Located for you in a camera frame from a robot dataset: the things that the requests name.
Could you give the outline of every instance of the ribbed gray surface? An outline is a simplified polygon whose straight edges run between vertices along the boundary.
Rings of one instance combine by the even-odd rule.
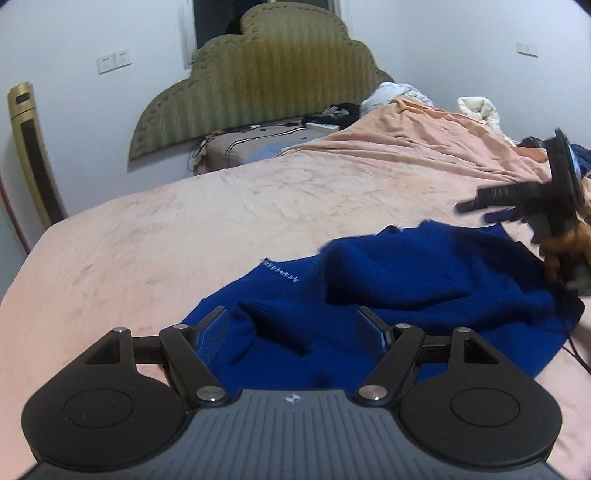
[[[25,478],[559,480],[560,476],[544,463],[498,473],[446,465],[410,443],[389,412],[357,406],[341,390],[246,390],[228,407],[199,412],[175,445],[142,465],[111,473],[66,472],[40,465]]]

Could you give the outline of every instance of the dark window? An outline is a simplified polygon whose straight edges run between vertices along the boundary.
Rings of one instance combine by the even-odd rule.
[[[220,35],[240,33],[240,17],[255,5],[266,3],[266,0],[193,0],[197,48]],[[330,0],[300,3],[330,9]]]

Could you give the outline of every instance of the folded cloth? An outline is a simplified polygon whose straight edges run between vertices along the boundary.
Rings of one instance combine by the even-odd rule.
[[[507,137],[501,130],[501,117],[495,105],[486,97],[460,97],[457,99],[457,111],[487,124],[493,132],[510,147],[517,142]]]
[[[353,125],[357,120],[359,120],[359,105],[345,102],[331,105],[322,113],[306,115],[301,119],[301,124],[315,122],[320,125],[338,125],[343,130]]]
[[[433,106],[433,102],[429,98],[408,83],[383,82],[371,97],[361,103],[361,116],[370,113],[371,110],[391,103],[392,100],[402,95],[418,100],[428,106]]]
[[[517,144],[517,146],[524,148],[545,148],[544,140],[538,137],[525,137],[521,142]]]
[[[195,325],[217,306],[229,310],[227,340],[209,366],[232,393],[353,393],[375,367],[355,335],[360,305],[428,335],[472,327],[530,375],[549,363],[584,309],[548,283],[542,262],[500,225],[425,221],[340,238],[314,257],[263,260],[202,300],[184,323]]]

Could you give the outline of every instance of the white blanket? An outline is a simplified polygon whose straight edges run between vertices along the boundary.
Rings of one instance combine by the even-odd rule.
[[[510,147],[517,145],[517,142],[507,137],[501,130],[501,116],[495,105],[488,98],[460,97],[457,99],[457,111],[474,120],[487,124]]]
[[[408,83],[383,82],[371,97],[361,103],[361,116],[391,103],[392,100],[402,95],[418,100],[428,106],[433,106],[433,102],[429,98]]]

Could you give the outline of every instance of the upholstered headboard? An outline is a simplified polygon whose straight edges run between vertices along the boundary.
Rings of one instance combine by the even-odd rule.
[[[214,130],[360,103],[389,79],[340,18],[318,7],[258,5],[242,17],[241,31],[208,41],[190,77],[150,102],[130,160]]]

